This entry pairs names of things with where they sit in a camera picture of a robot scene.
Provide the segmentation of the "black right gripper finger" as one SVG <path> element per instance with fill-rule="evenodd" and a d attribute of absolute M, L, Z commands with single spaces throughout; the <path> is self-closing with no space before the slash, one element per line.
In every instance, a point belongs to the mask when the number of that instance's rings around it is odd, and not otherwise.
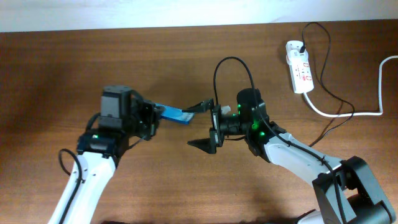
<path fill-rule="evenodd" d="M 204 100 L 194 106 L 182 110 L 183 113 L 204 113 L 214 108 L 214 100 L 212 98 Z"/>
<path fill-rule="evenodd" d="M 199 148 L 207 154 L 216 154 L 216 143 L 212 138 L 195 139 L 188 141 L 187 144 L 189 146 Z"/>

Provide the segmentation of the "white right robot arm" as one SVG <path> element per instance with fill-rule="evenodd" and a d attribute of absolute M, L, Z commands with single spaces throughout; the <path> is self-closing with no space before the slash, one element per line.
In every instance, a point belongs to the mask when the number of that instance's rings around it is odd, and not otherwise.
<path fill-rule="evenodd" d="M 397 221 L 368 164 L 360 157 L 347 160 L 323 154 L 296 140 L 270 121 L 259 90 L 247 88 L 237 95 L 238 112 L 223 114 L 212 99 L 187 108 L 188 112 L 210 111 L 210 136 L 189 141 L 208 154 L 215 154 L 226 137 L 242 135 L 249 150 L 266 162 L 281 166 L 309 184 L 315 191 L 318 209 L 297 219 L 297 223 L 373 223 Z"/>

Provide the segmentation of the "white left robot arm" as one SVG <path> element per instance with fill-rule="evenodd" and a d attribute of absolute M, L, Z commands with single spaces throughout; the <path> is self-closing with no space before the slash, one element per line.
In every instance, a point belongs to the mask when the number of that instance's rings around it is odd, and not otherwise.
<path fill-rule="evenodd" d="M 100 111 L 78 138 L 76 152 L 66 151 L 74 164 L 49 222 L 89 223 L 121 157 L 134 147 L 129 140 L 151 140 L 164 111 L 128 86 L 105 86 Z"/>

